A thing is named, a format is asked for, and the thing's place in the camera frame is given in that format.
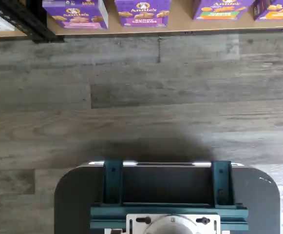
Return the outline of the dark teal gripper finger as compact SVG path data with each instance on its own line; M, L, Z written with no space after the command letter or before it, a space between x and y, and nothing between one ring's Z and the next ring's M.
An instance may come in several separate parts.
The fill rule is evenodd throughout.
M231 161L211 163L215 207L234 207Z
M103 202L108 205L122 204L123 161L104 162Z

